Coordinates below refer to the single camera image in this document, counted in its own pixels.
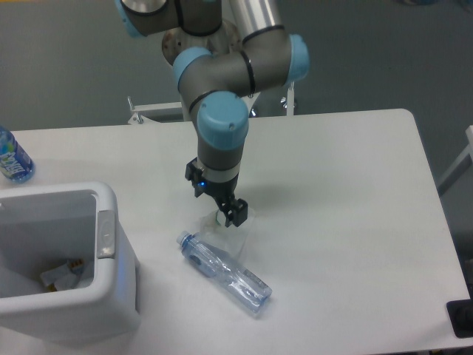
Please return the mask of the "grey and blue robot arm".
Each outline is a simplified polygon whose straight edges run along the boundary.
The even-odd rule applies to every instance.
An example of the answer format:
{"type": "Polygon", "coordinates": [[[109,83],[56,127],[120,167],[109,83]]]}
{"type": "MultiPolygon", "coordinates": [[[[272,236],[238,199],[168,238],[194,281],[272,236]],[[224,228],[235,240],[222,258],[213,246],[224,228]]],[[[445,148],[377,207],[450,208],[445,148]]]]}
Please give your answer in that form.
{"type": "Polygon", "coordinates": [[[240,226],[248,204],[235,197],[249,110],[245,97],[306,77],[310,56],[299,35],[287,33],[275,1],[232,1],[238,44],[225,39],[220,1],[117,1],[133,37],[181,30],[171,60],[183,108],[197,133],[197,156],[185,177],[196,196],[212,197],[227,226],[240,226]]]}

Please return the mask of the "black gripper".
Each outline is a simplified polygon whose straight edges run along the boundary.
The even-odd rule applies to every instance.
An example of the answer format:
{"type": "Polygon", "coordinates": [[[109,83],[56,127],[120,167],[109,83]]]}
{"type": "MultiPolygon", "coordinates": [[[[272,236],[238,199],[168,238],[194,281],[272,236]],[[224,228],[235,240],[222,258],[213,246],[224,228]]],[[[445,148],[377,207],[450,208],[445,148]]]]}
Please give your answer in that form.
{"type": "Polygon", "coordinates": [[[198,164],[197,158],[186,165],[185,179],[191,182],[194,196],[208,195],[212,197],[219,209],[215,211],[215,224],[217,226],[241,226],[248,218],[248,204],[245,200],[235,198],[234,190],[237,187],[239,174],[231,178],[210,178],[206,175],[214,170],[203,168],[198,164]]]}

